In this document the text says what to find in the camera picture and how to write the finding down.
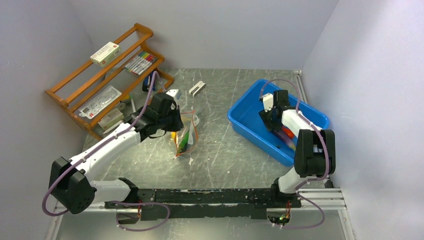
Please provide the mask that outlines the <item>grey fish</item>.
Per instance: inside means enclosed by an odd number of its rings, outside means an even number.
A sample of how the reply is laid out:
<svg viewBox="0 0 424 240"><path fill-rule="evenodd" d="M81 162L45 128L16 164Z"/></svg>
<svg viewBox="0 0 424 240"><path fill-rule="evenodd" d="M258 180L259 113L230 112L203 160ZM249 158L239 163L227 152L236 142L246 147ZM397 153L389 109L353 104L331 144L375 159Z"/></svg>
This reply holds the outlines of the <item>grey fish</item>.
<svg viewBox="0 0 424 240"><path fill-rule="evenodd" d="M191 125L188 131L188 139L187 139L187 144L188 145L194 145L195 142L197 141L196 138L196 128L194 125Z"/></svg>

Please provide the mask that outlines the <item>green chili pepper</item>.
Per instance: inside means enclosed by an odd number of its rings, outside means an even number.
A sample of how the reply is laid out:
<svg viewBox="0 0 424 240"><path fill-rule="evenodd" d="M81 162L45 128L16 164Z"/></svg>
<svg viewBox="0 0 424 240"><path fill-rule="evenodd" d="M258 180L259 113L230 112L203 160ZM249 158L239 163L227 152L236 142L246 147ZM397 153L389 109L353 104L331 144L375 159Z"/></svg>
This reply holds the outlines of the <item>green chili pepper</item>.
<svg viewBox="0 0 424 240"><path fill-rule="evenodd" d="M189 137L189 131L187 131L181 139L181 142L180 142L180 144L178 146L178 150L177 150L178 154L186 153L189 150L190 145L188 144L188 137Z"/></svg>

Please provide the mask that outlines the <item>clear zip top bag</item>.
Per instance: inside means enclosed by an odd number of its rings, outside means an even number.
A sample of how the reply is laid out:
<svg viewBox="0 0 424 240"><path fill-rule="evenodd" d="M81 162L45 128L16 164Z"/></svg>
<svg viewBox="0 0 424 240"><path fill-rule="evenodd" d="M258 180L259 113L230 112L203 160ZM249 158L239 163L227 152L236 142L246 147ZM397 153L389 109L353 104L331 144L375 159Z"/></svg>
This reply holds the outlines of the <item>clear zip top bag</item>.
<svg viewBox="0 0 424 240"><path fill-rule="evenodd" d="M190 153L198 142L197 125L200 122L195 110L180 114L183 123L182 130L171 133L171 140L175 145L175 157Z"/></svg>

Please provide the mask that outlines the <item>red chili pepper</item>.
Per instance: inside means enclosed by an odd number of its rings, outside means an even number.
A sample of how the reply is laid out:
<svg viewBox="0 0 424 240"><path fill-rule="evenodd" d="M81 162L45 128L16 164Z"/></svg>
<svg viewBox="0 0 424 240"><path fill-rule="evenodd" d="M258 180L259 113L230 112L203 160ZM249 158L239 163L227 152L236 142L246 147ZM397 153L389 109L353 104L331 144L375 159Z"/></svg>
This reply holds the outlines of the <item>red chili pepper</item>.
<svg viewBox="0 0 424 240"><path fill-rule="evenodd" d="M283 126L282 130L290 139L293 139L295 137L294 133L289 128Z"/></svg>

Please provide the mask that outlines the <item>purple eggplant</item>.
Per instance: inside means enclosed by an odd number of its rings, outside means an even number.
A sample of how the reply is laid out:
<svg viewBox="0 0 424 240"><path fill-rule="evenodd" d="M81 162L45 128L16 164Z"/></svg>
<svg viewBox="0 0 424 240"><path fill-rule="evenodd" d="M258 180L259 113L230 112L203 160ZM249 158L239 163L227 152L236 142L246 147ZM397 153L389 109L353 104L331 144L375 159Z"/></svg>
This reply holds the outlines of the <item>purple eggplant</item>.
<svg viewBox="0 0 424 240"><path fill-rule="evenodd" d="M275 132L276 136L284 142L290 149L293 151L296 150L296 145L293 142L292 138L290 138L284 131L277 131Z"/></svg>

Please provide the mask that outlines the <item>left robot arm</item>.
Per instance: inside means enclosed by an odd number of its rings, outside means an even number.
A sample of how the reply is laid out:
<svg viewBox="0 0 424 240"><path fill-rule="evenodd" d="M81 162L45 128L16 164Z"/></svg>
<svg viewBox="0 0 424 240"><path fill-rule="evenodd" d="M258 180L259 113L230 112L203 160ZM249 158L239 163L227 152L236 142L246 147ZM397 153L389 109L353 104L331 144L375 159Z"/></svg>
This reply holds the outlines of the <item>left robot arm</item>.
<svg viewBox="0 0 424 240"><path fill-rule="evenodd" d="M180 97L177 89L158 92L149 105L126 117L114 132L91 148L70 159L57 158L51 166L45 197L55 197L65 211L72 214L101 202L120 202L126 208L134 207L140 201L139 189L134 183L124 177L109 181L94 178L101 168L145 139L182 130Z"/></svg>

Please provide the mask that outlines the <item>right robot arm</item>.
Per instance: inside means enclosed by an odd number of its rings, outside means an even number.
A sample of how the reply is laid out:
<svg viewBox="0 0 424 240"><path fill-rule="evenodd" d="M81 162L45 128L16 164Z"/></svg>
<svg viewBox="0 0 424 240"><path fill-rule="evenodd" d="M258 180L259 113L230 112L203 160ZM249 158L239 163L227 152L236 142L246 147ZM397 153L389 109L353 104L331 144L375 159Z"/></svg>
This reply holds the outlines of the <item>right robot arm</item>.
<svg viewBox="0 0 424 240"><path fill-rule="evenodd" d="M259 97L263 110L259 116L266 129L277 132L288 128L297 139L292 169L274 183L270 202L282 207L302 186L325 179L336 170L335 133L309 120L299 109L300 103L291 105L286 90L276 90Z"/></svg>

